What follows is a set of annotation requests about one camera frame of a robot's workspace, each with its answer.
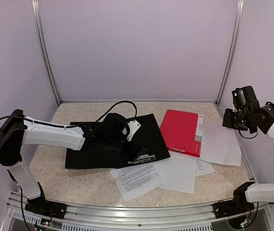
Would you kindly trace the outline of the black clip folder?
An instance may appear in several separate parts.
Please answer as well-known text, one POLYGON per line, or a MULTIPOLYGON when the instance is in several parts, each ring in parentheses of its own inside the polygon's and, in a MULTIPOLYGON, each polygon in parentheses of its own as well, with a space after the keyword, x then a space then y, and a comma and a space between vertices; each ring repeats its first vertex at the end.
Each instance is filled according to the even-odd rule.
POLYGON ((111 113, 103 122, 80 125, 85 142, 79 151, 67 149, 65 168, 123 168, 170 157, 154 114, 137 117, 138 130, 130 141, 122 133, 123 122, 123 116, 111 113))

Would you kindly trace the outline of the white paper sheet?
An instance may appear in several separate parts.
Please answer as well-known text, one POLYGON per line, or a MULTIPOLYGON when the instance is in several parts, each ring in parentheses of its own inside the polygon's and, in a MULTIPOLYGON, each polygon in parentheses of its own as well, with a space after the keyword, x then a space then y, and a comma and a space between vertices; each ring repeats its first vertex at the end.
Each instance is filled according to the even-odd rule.
POLYGON ((227 166, 241 165, 241 149, 232 129, 223 127, 218 120, 198 128, 202 132, 201 160, 227 166))

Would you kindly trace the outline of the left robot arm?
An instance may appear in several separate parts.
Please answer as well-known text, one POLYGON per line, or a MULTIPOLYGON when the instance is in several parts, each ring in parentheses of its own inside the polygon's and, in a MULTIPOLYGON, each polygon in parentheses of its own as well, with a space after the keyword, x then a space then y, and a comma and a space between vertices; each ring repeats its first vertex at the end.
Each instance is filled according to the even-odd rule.
POLYGON ((80 122, 61 125, 35 120, 16 109, 3 117, 0 128, 0 164, 7 168, 20 186, 31 205, 40 214, 50 210, 50 202, 44 198, 40 184, 23 162, 23 145, 63 147, 73 151, 122 152, 129 163, 134 163, 145 149, 132 139, 141 125, 135 119, 127 119, 117 113, 109 113, 102 122, 80 122))

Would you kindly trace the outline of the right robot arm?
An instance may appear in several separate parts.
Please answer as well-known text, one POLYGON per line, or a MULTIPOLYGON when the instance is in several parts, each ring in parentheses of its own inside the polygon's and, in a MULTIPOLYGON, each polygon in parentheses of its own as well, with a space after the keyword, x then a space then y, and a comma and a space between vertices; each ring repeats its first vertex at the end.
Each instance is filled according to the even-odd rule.
MULTIPOLYGON (((274 173, 274 103, 267 101, 260 106, 252 86, 236 88, 232 91, 234 108, 227 108, 223 117, 223 127, 236 130, 239 134, 248 131, 254 139, 258 132, 268 136, 269 144, 259 145, 264 151, 257 160, 269 173, 274 173)), ((238 214, 244 208, 256 202, 274 204, 274 182, 246 182, 234 190, 229 210, 238 214)))

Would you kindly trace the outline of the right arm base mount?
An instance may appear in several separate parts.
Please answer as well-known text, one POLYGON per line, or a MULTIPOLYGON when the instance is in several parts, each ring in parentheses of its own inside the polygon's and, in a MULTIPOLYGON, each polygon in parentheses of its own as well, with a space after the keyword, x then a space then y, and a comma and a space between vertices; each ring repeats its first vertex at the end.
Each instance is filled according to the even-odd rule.
POLYGON ((220 200, 217 203, 214 203, 213 211, 215 218, 224 218, 252 211, 255 208, 254 203, 247 201, 245 192, 253 183, 254 182, 252 181, 248 181, 236 188, 231 200, 220 200))

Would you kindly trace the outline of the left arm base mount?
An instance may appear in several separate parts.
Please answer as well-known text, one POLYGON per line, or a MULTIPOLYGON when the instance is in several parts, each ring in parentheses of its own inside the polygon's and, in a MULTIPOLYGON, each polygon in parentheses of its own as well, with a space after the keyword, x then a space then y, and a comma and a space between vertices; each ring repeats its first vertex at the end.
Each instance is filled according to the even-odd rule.
POLYGON ((25 205, 25 210, 32 212, 34 214, 50 217, 64 219, 68 205, 54 202, 54 201, 32 201, 28 200, 25 205))

